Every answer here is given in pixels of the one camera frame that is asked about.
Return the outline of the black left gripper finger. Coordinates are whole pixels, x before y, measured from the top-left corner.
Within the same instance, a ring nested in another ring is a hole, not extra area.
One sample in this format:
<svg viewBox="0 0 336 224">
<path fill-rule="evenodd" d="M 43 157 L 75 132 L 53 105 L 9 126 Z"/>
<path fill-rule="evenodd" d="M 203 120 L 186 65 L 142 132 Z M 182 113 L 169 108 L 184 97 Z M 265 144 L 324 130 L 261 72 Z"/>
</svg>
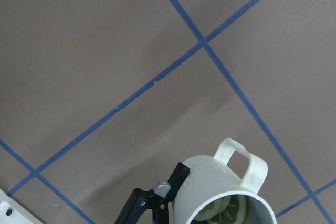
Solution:
<svg viewBox="0 0 336 224">
<path fill-rule="evenodd" d="M 134 189 L 115 223 L 137 223 L 148 209 L 152 211 L 152 223 L 169 223 L 168 205 L 175 200 L 189 174 L 190 168 L 179 162 L 168 181 L 158 182 L 148 191 Z"/>
</svg>

